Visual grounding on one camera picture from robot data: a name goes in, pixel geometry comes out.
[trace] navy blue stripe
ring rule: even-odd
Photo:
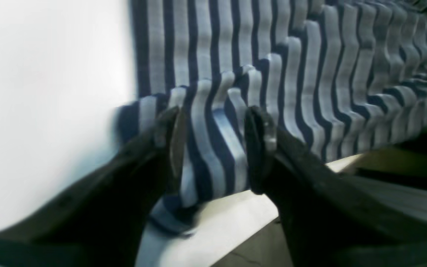
[[[253,27],[251,32],[251,54],[253,59],[253,65],[258,64],[258,27],[259,27],[259,0],[251,0],[251,10],[253,12]]]
[[[163,204],[165,208],[171,212],[171,214],[178,221],[181,221],[185,225],[194,225],[195,222],[195,213],[200,210],[198,205],[184,208],[179,196],[164,196]]]
[[[197,69],[197,13],[195,10],[195,0],[188,0],[188,24],[189,24],[189,81],[190,84],[195,83],[199,79],[199,71]]]
[[[205,102],[205,123],[207,125],[207,130],[209,133],[209,140],[212,144],[212,149],[217,158],[220,160],[223,169],[234,169],[234,158],[230,154],[230,150],[225,143],[222,134],[215,122],[214,115],[215,113],[221,113],[223,111],[217,110],[212,111],[212,102],[214,101],[215,95],[219,90],[219,86],[222,81],[221,75],[216,75],[212,80],[212,88],[210,90],[209,96]],[[225,171],[225,179],[226,179],[226,191],[229,194],[234,192],[234,183],[235,177],[233,171]]]
[[[164,64],[165,72],[164,79],[166,81],[166,92],[176,86],[176,74],[174,72],[174,13],[173,2],[171,0],[163,0],[164,9]]]
[[[278,117],[278,126],[286,128],[286,125],[284,123],[284,97],[285,93],[284,90],[290,90],[290,88],[284,88],[284,81],[286,79],[286,67],[288,66],[288,53],[289,49],[287,45],[280,44],[278,45],[276,52],[280,54],[281,59],[283,61],[283,65],[281,66],[281,78],[279,79],[279,90],[278,90],[278,110],[279,110],[279,117]]]
[[[298,124],[298,128],[301,130],[304,142],[308,145],[310,148],[314,142],[314,135],[312,132],[312,129],[307,125],[304,121],[304,115],[302,112],[302,91],[303,91],[303,85],[304,85],[304,71],[305,71],[305,63],[306,63],[306,56],[307,56],[307,44],[308,44],[308,38],[305,31],[301,32],[298,36],[301,40],[301,62],[299,63],[299,70],[298,70],[298,93],[296,95],[296,103],[297,104],[297,110],[296,110],[296,122]]]
[[[276,46],[276,42],[282,40],[276,40],[276,24],[278,23],[278,0],[271,0],[271,30],[269,31],[269,39],[271,40],[271,47]]]
[[[309,13],[309,14],[307,14],[307,20],[313,20],[315,22],[315,21],[319,20],[319,15],[320,14]]]
[[[137,95],[139,98],[151,94],[151,83],[149,81],[149,24],[147,0],[131,0],[131,11],[134,20],[136,61],[138,70]]]
[[[240,131],[239,131],[238,120],[239,119],[243,120],[244,118],[237,117],[235,106],[232,103],[232,100],[230,100],[230,98],[227,98],[227,101],[225,102],[225,115],[227,116],[230,124],[232,125],[232,128],[234,129],[237,139],[239,140],[239,142],[242,142],[242,135],[240,134]]]
[[[248,104],[248,89],[249,89],[249,74],[246,73],[244,76],[236,78],[233,87],[240,88],[242,98],[247,106]]]
[[[360,27],[360,21],[361,21],[362,16],[363,16],[363,8],[358,6],[358,13],[357,13],[358,24],[356,27],[356,35],[357,35],[357,39],[359,42],[360,50],[372,49],[371,44],[368,42],[368,40],[362,40],[362,38],[359,34],[359,27]],[[368,123],[368,121],[370,120],[371,114],[368,112],[368,110],[364,106],[358,105],[354,101],[354,91],[356,91],[357,89],[353,88],[353,81],[354,81],[355,71],[357,68],[357,63],[358,63],[358,59],[355,61],[354,69],[352,70],[352,73],[350,75],[350,80],[349,80],[349,84],[351,87],[351,90],[349,90],[350,100],[351,100],[351,109],[355,113],[360,114],[365,119],[365,123]],[[354,141],[353,154],[357,154],[357,153],[358,153],[358,139],[356,138]]]
[[[402,107],[405,106],[405,99],[403,98],[401,91],[398,90],[397,88],[395,88],[395,87],[385,88],[383,90],[383,93],[386,93],[387,95],[393,96],[394,98],[396,98],[396,100],[398,101],[398,103]]]
[[[340,51],[339,51],[339,58],[337,59],[337,67],[335,68],[335,72],[334,72],[334,79],[332,81],[332,110],[334,111],[334,116],[340,120],[341,122],[344,123],[344,136],[346,136],[349,131],[350,131],[350,126],[352,124],[352,118],[347,115],[346,113],[343,113],[339,110],[339,103],[338,103],[338,95],[337,95],[337,74],[339,72],[339,68],[342,65],[342,60],[344,57],[344,53],[345,53],[345,40],[343,37],[343,32],[342,32],[342,26],[343,26],[343,20],[340,19],[342,17],[344,17],[344,7],[338,7],[337,11],[339,13],[339,37],[341,39],[341,47],[340,47]],[[342,155],[342,149],[340,149],[342,147],[342,143],[343,140],[339,142],[339,149],[337,149],[337,159],[340,159],[346,155]]]
[[[210,46],[210,62],[212,64],[212,78],[220,73],[220,59],[218,44],[220,39],[220,17],[217,0],[209,0],[210,26],[212,27],[212,43]]]
[[[158,222],[158,220],[156,220],[153,217],[149,217],[148,218],[149,223],[151,223],[156,230],[160,231],[161,233],[163,233],[164,235],[168,236],[168,237],[178,237],[181,233],[168,229],[164,224],[162,224],[161,222]]]
[[[170,94],[171,92],[169,94],[156,93],[153,95],[156,97],[156,115],[159,115],[168,108]]]
[[[268,89],[269,65],[270,62],[268,59],[261,59],[256,67],[262,74],[261,87],[259,89],[259,106],[264,110],[266,110],[266,90]]]
[[[240,67],[240,52],[239,47],[239,32],[240,32],[240,7],[238,0],[232,0],[232,22],[233,22],[233,35],[232,35],[232,65],[234,69]]]
[[[327,53],[328,49],[328,40],[327,40],[327,34],[325,32],[325,15],[324,13],[321,13],[318,18],[317,22],[319,23],[320,27],[320,33],[321,33],[321,49],[319,52],[319,65],[317,68],[317,77],[315,82],[315,90],[314,90],[314,98],[313,98],[313,109],[314,109],[314,117],[317,123],[324,129],[325,134],[325,142],[322,145],[321,148],[321,158],[326,159],[327,158],[327,144],[331,140],[332,135],[332,123],[326,120],[322,116],[322,109],[321,109],[321,103],[319,102],[319,84],[322,78],[322,72],[324,71],[335,71],[332,69],[324,70],[324,61],[325,61],[325,55]]]
[[[189,88],[186,88],[185,104],[183,108],[186,114],[190,114],[192,110],[192,103],[197,92],[197,83],[192,84]],[[202,159],[200,152],[197,148],[197,143],[193,135],[192,118],[189,117],[187,122],[188,135],[186,139],[191,163],[193,166],[193,173],[195,177],[195,186],[197,189],[199,202],[205,202],[212,199],[212,184],[210,181],[210,173],[207,164]]]
[[[370,105],[376,105],[377,107],[381,108],[383,113],[388,113],[388,106],[383,101],[382,96],[367,96],[367,103]]]
[[[291,9],[291,16],[289,17],[289,24],[288,24],[288,36],[294,36],[293,34],[293,22],[294,22],[294,10],[295,10],[295,0],[289,1],[289,8]]]
[[[413,92],[415,93],[415,95],[417,96],[418,99],[423,99],[423,98],[427,97],[427,92],[419,89],[419,86],[423,85],[423,83],[421,83],[421,82],[404,81],[402,83],[402,85],[413,90]]]
[[[405,62],[406,63],[406,53],[405,53],[405,50],[403,49],[403,47],[399,47],[399,53],[400,53],[400,57],[401,57],[401,59],[403,60],[403,62]]]
[[[375,141],[375,131],[374,130],[371,130],[371,132],[370,132],[370,140],[369,140],[369,147],[373,147],[373,145],[374,145],[374,141]]]
[[[116,118],[116,131],[122,144],[126,144],[139,133],[139,102],[120,108]]]
[[[373,29],[373,36],[375,37],[375,44],[378,43],[380,40],[384,40],[386,38],[386,28],[385,28],[385,33],[381,32],[383,31],[383,26],[381,25],[381,22],[378,21],[378,17],[380,16],[380,10],[378,8],[375,7],[375,10],[377,11],[375,13],[375,19],[374,19],[374,23],[372,25],[372,29]],[[372,67],[371,67],[371,71],[369,73],[368,79],[367,79],[367,85],[366,87],[369,88],[371,83],[373,82],[373,78],[375,77],[375,71],[376,71],[376,52],[373,55],[373,63],[372,63]]]

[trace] white stripe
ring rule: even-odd
[[[218,91],[213,99],[212,112],[213,118],[217,123],[218,130],[222,135],[228,150],[232,154],[235,162],[234,177],[235,186],[234,191],[240,192],[245,189],[247,181],[247,160],[242,144],[239,142],[232,125],[230,124],[227,116],[225,115],[225,101],[228,96],[227,91],[230,89],[235,81],[235,75],[232,72],[222,73],[222,82]]]
[[[427,17],[420,16],[418,20],[418,25],[416,28],[415,45],[421,50],[421,64],[424,64],[425,67],[427,67],[426,29],[427,29]]]
[[[261,72],[256,69],[248,71],[248,106],[261,106],[259,103],[261,79]]]
[[[162,0],[148,2],[149,81],[151,93],[165,93],[164,79],[164,12]]]
[[[252,64],[251,32],[253,30],[253,11],[251,1],[239,1],[240,29],[238,33],[240,66]]]
[[[220,86],[213,97],[212,110],[223,109],[225,101],[227,100],[227,90],[232,86],[235,81],[235,74],[231,71],[227,71],[221,74],[222,81]]]
[[[182,107],[185,98],[186,89],[182,87],[171,89],[171,97],[169,98],[168,109],[176,106]]]
[[[271,1],[259,1],[259,25],[258,25],[258,58],[262,59],[271,52],[271,31],[273,14]]]
[[[221,7],[218,8],[220,35],[218,44],[218,55],[220,71],[232,71],[232,36],[234,31],[234,23],[232,21],[232,7],[230,1],[221,1],[218,3]]]
[[[342,18],[342,39],[344,40],[344,53],[342,62],[337,72],[335,86],[337,90],[337,108],[351,118],[349,132],[342,140],[341,152],[342,156],[350,156],[353,154],[354,140],[365,123],[365,118],[354,112],[351,108],[350,93],[351,88],[350,76],[354,69],[354,64],[357,61],[359,43],[357,39],[357,7],[351,5],[344,6],[344,16]]]
[[[327,52],[322,66],[322,75],[320,77],[318,94],[319,104],[322,116],[332,123],[331,140],[327,144],[326,158],[327,162],[337,159],[337,148],[340,140],[344,136],[345,124],[335,118],[332,107],[332,81],[334,72],[337,68],[339,52],[341,49],[340,32],[339,32],[339,14],[336,7],[325,6],[325,32],[327,38]]]
[[[325,142],[324,129],[317,123],[314,117],[314,91],[317,80],[317,68],[321,49],[321,35],[317,22],[307,20],[307,55],[304,71],[304,83],[301,95],[301,109],[305,123],[312,129],[313,143],[311,152],[320,155]]]
[[[212,28],[208,1],[195,1],[197,14],[197,70],[199,80],[212,77],[210,45]]]
[[[293,29],[302,30],[305,25],[307,17],[307,0],[295,0],[294,3],[294,17]]]
[[[393,20],[388,28],[388,56],[390,61],[390,85],[396,85],[400,82],[400,72],[404,62],[400,56],[401,29],[406,22],[407,14],[405,10],[399,7],[393,8]]]
[[[190,226],[178,220],[164,205],[163,198],[159,199],[149,215],[163,227],[178,233],[184,233]]]
[[[154,125],[156,120],[156,97],[146,96],[139,100],[139,132]]]
[[[235,114],[237,117],[238,130],[242,137],[245,138],[245,114],[247,105],[242,98],[242,91],[239,88],[231,88],[228,90],[228,98],[232,101],[232,105],[235,108]]]
[[[195,138],[200,156],[209,169],[213,198],[217,199],[225,195],[226,183],[224,169],[210,143],[207,124],[205,123],[205,102],[211,88],[212,82],[209,80],[201,80],[197,83],[197,93],[195,94],[191,108],[191,119],[193,137]]]
[[[276,22],[276,44],[288,37],[291,7],[288,0],[278,0],[278,20]]]
[[[395,86],[395,88],[401,93],[401,96],[403,97],[404,107],[393,119],[393,123],[391,124],[391,139],[389,142],[392,144],[404,141],[407,138],[407,125],[408,127],[412,127],[414,129],[415,124],[417,123],[408,119],[408,116],[410,115],[411,111],[414,110],[415,105],[417,104],[416,94],[411,88],[406,86]]]
[[[175,106],[182,107],[186,95],[185,88],[174,88],[171,90],[171,98],[169,99],[168,108]],[[192,162],[190,160],[187,144],[184,146],[183,152],[183,167],[180,195],[182,206],[184,208],[191,207],[197,204],[197,188],[195,187],[195,177],[193,172]]]
[[[373,63],[373,53],[375,48],[375,37],[373,35],[373,22],[375,21],[376,10],[369,5],[361,5],[362,17],[359,22],[359,35],[361,40],[370,43],[371,49],[361,49],[357,59],[354,77],[352,78],[353,99],[356,105],[364,106],[371,117],[364,128],[359,129],[359,132],[349,132],[352,136],[359,135],[358,153],[368,151],[370,149],[370,138],[372,129],[369,125],[376,123],[383,118],[381,108],[376,105],[370,105],[366,101],[367,94],[367,79]]]
[[[275,125],[278,125],[279,109],[278,109],[278,96],[279,96],[279,82],[281,79],[282,60],[278,54],[268,54],[269,61],[269,76],[268,84],[266,86],[266,111],[269,113]]]
[[[426,111],[426,101],[427,98],[419,99],[415,107],[410,111],[408,128],[406,131],[407,139],[415,137],[420,132],[423,125],[424,113]]]
[[[174,14],[174,73],[176,86],[189,85],[189,22],[187,0],[178,0],[173,5]]]
[[[385,113],[384,119],[378,121],[376,124],[368,123],[367,127],[369,131],[372,131],[374,128],[375,136],[374,136],[374,146],[380,147],[386,143],[388,143],[388,136],[390,132],[391,122],[398,115],[398,113],[402,110],[401,105],[398,101],[390,95],[383,94],[383,88],[390,84],[390,75],[393,69],[392,65],[392,54],[389,53],[388,48],[390,46],[396,45],[398,42],[396,37],[398,35],[398,23],[395,21],[396,16],[393,16],[393,12],[390,8],[385,5],[377,5],[378,17],[375,22],[375,27],[380,27],[380,29],[386,29],[386,35],[384,39],[376,39],[376,49],[375,49],[375,57],[374,57],[374,65],[373,65],[373,81],[368,88],[369,96],[379,96],[385,105],[388,108],[388,111]],[[390,69],[384,68],[383,65],[387,65]]]
[[[410,13],[402,29],[402,47],[405,51],[406,61],[400,74],[400,80],[411,78],[415,66],[420,62],[420,54],[413,44],[413,36],[416,32],[417,22],[418,15]]]
[[[288,38],[288,64],[284,79],[284,125],[288,132],[304,142],[304,137],[296,122],[298,97],[298,71],[301,59],[301,41],[297,37]]]
[[[322,12],[322,7],[324,6],[324,0],[309,0],[311,2],[311,9],[309,14],[320,14]]]

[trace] floor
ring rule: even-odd
[[[273,220],[212,267],[292,267],[279,219]]]

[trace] striped curtain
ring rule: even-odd
[[[189,234],[203,203],[249,189],[244,113],[260,106],[324,162],[427,126],[427,1],[132,0],[139,100],[123,143],[188,115],[179,197],[151,221]]]

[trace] striped fabric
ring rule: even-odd
[[[248,106],[324,162],[415,137],[427,126],[427,12],[390,0],[133,0],[138,96],[121,142],[183,106],[179,197],[152,222],[190,233],[200,206],[249,188]]]

